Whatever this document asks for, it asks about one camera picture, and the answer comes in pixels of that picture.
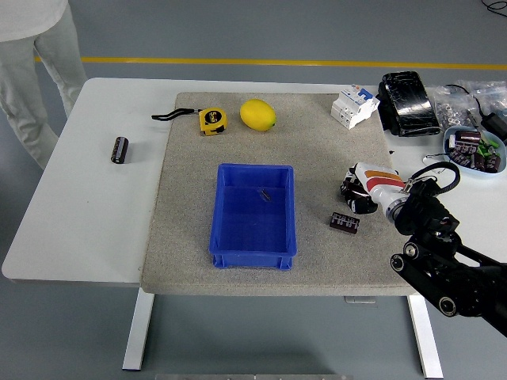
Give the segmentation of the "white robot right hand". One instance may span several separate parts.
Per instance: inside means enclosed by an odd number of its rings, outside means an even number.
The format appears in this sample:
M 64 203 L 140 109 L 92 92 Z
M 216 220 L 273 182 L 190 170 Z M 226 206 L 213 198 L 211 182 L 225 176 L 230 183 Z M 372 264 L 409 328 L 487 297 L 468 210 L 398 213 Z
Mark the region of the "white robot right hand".
M 393 221 L 408 198 L 405 186 L 395 170 L 357 162 L 346 173 L 340 192 L 353 213 L 371 214 L 381 206 Z

